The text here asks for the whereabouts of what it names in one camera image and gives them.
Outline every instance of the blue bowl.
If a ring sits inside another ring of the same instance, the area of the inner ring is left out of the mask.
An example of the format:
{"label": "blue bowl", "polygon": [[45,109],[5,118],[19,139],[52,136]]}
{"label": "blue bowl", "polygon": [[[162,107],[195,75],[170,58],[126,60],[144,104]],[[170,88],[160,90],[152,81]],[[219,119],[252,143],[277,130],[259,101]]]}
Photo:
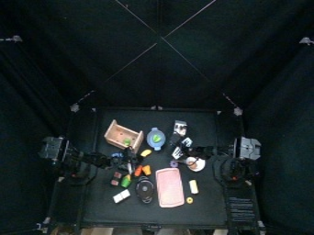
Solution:
{"label": "blue bowl", "polygon": [[166,136],[163,132],[158,128],[152,128],[151,132],[147,134],[147,143],[155,149],[155,151],[160,150],[166,142]]}

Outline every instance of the black curtain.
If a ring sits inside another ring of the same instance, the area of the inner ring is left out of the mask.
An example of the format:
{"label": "black curtain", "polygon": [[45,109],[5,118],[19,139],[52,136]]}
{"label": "black curtain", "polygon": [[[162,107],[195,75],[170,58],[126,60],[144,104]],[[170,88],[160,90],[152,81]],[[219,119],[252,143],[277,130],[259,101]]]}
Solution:
{"label": "black curtain", "polygon": [[19,43],[0,43],[0,233],[45,218],[52,178],[37,157],[41,139],[67,131],[69,107]]}
{"label": "black curtain", "polygon": [[262,143],[262,217],[278,234],[314,231],[313,62],[305,45],[247,109],[247,135]]}
{"label": "black curtain", "polygon": [[40,140],[67,132],[69,105],[96,90],[93,106],[220,110],[227,96],[247,109],[262,218],[311,232],[314,58],[298,41],[314,35],[313,8],[311,0],[0,1],[0,39],[23,37],[0,42],[0,229],[43,220]]}

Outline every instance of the pink tray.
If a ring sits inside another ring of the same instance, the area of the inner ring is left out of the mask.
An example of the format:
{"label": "pink tray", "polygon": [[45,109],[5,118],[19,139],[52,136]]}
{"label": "pink tray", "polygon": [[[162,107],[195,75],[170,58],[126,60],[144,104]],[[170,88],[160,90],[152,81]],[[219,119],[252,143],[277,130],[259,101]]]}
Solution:
{"label": "pink tray", "polygon": [[178,168],[156,171],[156,190],[160,207],[178,207],[184,204],[182,177]]}

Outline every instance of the orange toy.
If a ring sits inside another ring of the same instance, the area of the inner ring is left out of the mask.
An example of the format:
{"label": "orange toy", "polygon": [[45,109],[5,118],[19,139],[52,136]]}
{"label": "orange toy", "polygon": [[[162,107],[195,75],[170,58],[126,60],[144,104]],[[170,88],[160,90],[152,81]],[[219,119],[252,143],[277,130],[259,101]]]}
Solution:
{"label": "orange toy", "polygon": [[140,174],[142,174],[142,165],[138,166],[134,175],[135,175],[136,177],[139,177]]}
{"label": "orange toy", "polygon": [[151,174],[151,166],[150,165],[143,166],[142,170],[143,170],[146,175]]}

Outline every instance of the wooden box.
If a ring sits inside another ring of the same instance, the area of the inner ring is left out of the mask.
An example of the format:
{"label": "wooden box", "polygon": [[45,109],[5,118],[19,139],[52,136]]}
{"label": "wooden box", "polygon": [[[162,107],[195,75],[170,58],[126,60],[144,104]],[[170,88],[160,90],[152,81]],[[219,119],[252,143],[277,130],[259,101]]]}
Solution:
{"label": "wooden box", "polygon": [[136,153],[142,146],[143,132],[140,131],[138,133],[134,130],[124,128],[118,125],[116,120],[113,120],[104,134],[104,139],[111,145],[120,149],[131,146],[134,153]]}

